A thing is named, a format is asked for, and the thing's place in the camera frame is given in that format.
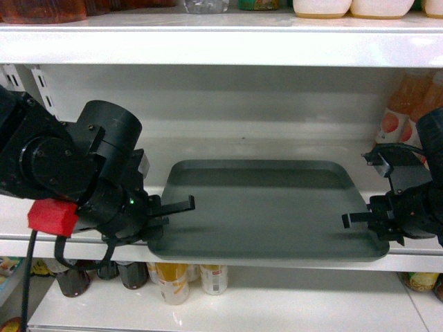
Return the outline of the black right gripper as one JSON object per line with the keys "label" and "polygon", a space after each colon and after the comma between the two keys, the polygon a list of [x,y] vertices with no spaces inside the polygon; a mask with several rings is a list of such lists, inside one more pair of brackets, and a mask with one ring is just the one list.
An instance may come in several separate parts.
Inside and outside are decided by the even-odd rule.
{"label": "black right gripper", "polygon": [[404,238],[428,239],[437,237],[442,244],[442,188],[434,183],[425,183],[404,190],[401,194],[389,191],[384,195],[370,197],[370,212],[348,213],[341,216],[343,227],[355,223],[368,223],[372,213],[378,217],[380,239],[392,230],[391,241],[404,245]]}

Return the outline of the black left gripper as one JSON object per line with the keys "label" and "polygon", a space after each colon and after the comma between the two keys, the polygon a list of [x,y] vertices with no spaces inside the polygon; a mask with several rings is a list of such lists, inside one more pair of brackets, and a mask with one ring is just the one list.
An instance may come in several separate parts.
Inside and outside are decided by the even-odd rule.
{"label": "black left gripper", "polygon": [[143,181],[149,162],[143,149],[133,151],[119,184],[115,187],[105,180],[89,200],[80,206],[75,231],[97,230],[104,241],[112,237],[122,243],[158,241],[163,236],[163,226],[169,224],[167,215],[195,209],[195,198],[161,205],[158,195],[149,195]]}

